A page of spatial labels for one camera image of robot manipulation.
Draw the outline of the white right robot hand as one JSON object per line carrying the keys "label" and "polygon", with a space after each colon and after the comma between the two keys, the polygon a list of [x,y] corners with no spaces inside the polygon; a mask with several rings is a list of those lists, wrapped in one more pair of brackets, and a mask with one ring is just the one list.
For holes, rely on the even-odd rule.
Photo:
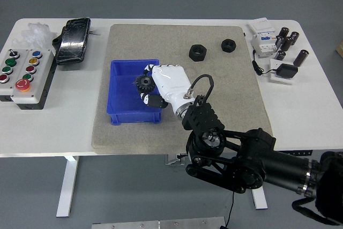
{"label": "white right robot hand", "polygon": [[150,82],[159,92],[158,95],[151,94],[147,86],[142,86],[139,91],[146,105],[165,108],[171,104],[175,116],[181,117],[193,104],[193,86],[182,66],[148,64],[144,75],[151,76]]}

